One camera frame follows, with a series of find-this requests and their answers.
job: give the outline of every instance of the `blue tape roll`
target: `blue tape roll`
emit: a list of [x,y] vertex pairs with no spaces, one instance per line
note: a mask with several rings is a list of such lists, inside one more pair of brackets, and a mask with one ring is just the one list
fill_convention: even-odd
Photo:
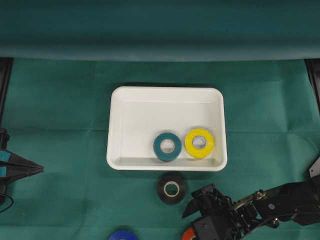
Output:
[[[161,143],[163,140],[171,140],[174,143],[174,149],[172,152],[163,152],[161,150]],[[157,136],[153,143],[153,150],[158,159],[162,161],[172,161],[178,157],[181,152],[182,144],[180,139],[171,132],[165,132]]]
[[138,238],[132,232],[122,230],[114,232],[108,240],[138,240]]

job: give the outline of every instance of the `black tape roll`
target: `black tape roll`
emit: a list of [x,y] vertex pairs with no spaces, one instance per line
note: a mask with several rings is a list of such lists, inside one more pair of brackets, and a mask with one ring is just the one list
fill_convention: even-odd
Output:
[[[176,186],[177,192],[168,192],[166,189],[169,185]],[[166,204],[174,205],[180,203],[186,196],[187,185],[184,178],[179,173],[166,173],[164,174],[157,185],[157,193],[159,198]]]

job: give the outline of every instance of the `tape roll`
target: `tape roll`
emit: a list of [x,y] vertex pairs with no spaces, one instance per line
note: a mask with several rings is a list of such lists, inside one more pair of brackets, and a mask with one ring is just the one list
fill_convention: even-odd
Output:
[[185,136],[184,146],[192,157],[203,159],[208,156],[215,147],[214,136],[203,128],[192,129]]
[[108,240],[138,240],[138,238],[132,232],[121,230],[114,232]]
[[171,132],[157,136],[153,143],[153,150],[158,159],[169,162],[176,159],[181,152],[180,139]]
[[189,227],[182,235],[181,240],[195,240],[196,234],[192,227]]
[[164,174],[157,184],[157,193],[165,204],[180,203],[187,193],[187,185],[183,176],[176,172]]

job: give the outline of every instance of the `black frame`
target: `black frame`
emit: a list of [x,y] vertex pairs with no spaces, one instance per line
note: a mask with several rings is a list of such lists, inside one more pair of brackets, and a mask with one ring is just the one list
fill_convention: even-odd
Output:
[[320,58],[305,59],[304,62],[314,91],[316,103],[320,111]]
[[13,58],[0,57],[0,125],[5,108],[7,89],[13,62]]

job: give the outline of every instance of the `teal tape roll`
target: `teal tape roll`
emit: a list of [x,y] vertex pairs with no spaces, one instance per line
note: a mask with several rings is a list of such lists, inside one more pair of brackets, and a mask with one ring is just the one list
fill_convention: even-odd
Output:
[[[162,145],[169,143],[173,148],[164,150]],[[180,139],[170,132],[165,132],[157,136],[153,143],[153,150],[158,159],[162,161],[172,161],[178,157],[181,152],[182,144]]]

